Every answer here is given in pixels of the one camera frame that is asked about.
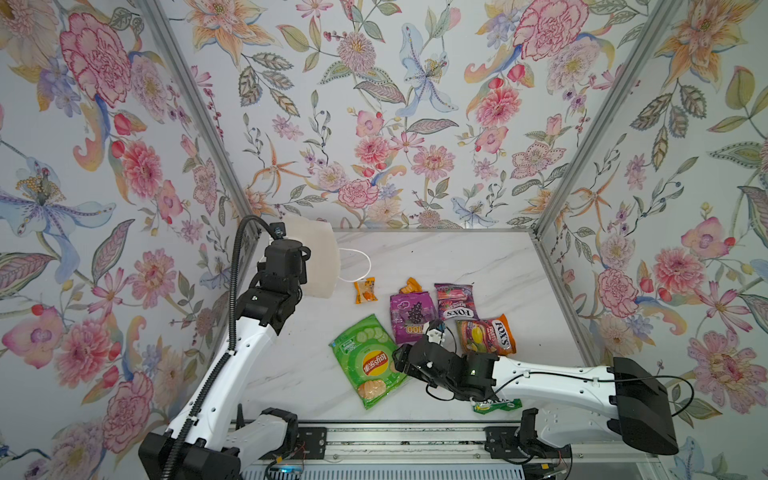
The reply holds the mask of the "white paper gift bag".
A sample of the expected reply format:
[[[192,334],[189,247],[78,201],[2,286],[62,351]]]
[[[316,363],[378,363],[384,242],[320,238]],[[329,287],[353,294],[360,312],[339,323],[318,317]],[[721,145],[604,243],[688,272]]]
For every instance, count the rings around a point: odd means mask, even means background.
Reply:
[[[340,248],[332,226],[328,222],[309,220],[294,214],[283,218],[288,239],[300,241],[311,254],[307,261],[308,282],[303,288],[305,296],[329,299],[339,282],[354,283],[365,280],[371,272],[370,256],[357,249]],[[341,253],[343,251],[362,255],[367,270],[355,279],[341,276]]]

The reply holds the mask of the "purple snack bag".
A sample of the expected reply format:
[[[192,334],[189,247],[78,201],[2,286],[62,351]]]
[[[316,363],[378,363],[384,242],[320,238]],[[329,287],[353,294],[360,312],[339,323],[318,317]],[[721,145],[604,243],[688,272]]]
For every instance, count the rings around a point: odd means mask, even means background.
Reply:
[[[428,292],[400,293],[390,297],[390,319],[396,344],[410,344],[438,320],[438,311]]]

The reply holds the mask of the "green Foxs candy bag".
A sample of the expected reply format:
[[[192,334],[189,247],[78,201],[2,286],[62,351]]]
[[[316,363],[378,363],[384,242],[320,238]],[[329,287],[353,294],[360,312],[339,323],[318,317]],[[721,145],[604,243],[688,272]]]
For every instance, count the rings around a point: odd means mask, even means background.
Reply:
[[[475,403],[473,405],[473,411],[480,415],[487,415],[496,411],[512,412],[519,410],[522,407],[522,402],[519,399],[506,401],[485,401],[482,403]]]

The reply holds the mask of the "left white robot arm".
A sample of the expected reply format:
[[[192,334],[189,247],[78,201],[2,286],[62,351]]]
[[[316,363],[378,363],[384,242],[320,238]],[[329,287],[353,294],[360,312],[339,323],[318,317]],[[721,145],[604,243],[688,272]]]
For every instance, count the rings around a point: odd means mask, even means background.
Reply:
[[[151,479],[238,479],[258,460],[295,451],[298,418],[267,408],[246,422],[247,374],[275,342],[302,299],[311,251],[291,239],[272,241],[251,285],[234,302],[228,339],[193,398],[162,434],[150,433],[139,458]]]

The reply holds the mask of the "green Lays chips bag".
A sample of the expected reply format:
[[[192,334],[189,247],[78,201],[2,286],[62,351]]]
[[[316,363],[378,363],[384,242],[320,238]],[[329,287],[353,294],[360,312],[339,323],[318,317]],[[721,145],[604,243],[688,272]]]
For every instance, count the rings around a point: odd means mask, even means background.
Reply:
[[[406,375],[394,366],[397,345],[375,315],[344,330],[329,347],[366,410],[406,381]]]

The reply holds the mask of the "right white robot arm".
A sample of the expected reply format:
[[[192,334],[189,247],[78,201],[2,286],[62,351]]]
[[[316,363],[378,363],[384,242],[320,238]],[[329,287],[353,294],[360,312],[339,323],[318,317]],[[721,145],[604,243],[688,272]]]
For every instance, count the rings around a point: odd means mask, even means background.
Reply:
[[[397,348],[393,359],[398,372],[445,389],[456,401],[544,403],[524,410],[517,430],[519,446],[530,455],[617,439],[657,456],[679,451],[667,388],[628,358],[610,366],[554,367],[494,354],[458,355],[423,337]]]

